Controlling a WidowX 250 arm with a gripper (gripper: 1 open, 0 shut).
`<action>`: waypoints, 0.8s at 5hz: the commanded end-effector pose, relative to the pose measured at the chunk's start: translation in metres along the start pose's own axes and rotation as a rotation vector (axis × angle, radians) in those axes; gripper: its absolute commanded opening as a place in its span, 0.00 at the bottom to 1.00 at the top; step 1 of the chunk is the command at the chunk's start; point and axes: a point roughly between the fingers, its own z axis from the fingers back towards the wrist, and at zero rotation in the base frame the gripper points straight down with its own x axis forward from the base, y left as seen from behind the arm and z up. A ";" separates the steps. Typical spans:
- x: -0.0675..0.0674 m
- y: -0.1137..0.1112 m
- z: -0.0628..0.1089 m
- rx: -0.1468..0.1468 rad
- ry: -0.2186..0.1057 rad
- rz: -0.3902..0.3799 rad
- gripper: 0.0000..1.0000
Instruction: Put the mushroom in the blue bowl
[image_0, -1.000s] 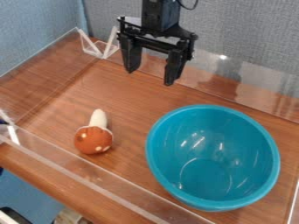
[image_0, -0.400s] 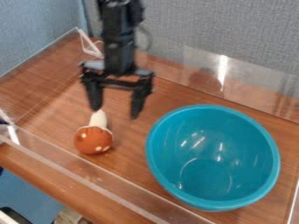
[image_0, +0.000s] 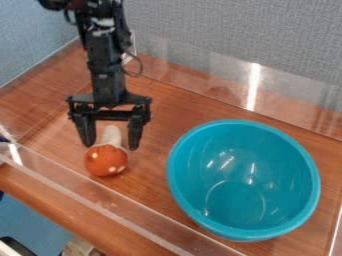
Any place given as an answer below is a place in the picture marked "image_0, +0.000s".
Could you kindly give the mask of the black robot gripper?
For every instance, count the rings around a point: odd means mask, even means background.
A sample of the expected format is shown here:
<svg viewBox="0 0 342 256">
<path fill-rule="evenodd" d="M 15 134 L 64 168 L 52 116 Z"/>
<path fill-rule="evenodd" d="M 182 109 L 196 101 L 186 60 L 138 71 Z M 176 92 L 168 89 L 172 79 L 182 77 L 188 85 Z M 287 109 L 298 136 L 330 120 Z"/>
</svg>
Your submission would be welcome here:
<svg viewBox="0 0 342 256">
<path fill-rule="evenodd" d="M 82 143 L 91 147 L 96 141 L 96 120 L 128 121 L 128 147 L 134 151 L 139 148 L 143 134 L 143 122 L 151 120 L 152 98 L 126 92 L 120 101 L 96 103 L 92 94 L 78 94 L 66 99 L 70 110 L 68 116 L 75 126 Z"/>
</svg>

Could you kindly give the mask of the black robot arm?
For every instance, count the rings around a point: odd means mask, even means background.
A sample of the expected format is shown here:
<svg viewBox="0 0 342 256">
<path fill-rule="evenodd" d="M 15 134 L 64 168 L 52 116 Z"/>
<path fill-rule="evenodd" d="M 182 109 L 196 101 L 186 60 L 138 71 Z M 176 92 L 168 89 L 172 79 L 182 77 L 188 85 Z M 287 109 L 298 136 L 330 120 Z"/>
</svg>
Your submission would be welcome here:
<svg viewBox="0 0 342 256">
<path fill-rule="evenodd" d="M 124 16 L 124 0 L 37 0 L 43 8 L 62 11 L 78 32 L 87 51 L 92 92 L 67 98 L 68 117 L 83 144 L 96 140 L 99 120 L 128 123 L 128 145 L 139 148 L 143 127 L 151 120 L 152 99 L 127 90 L 123 57 L 132 56 L 132 32 Z"/>
</svg>

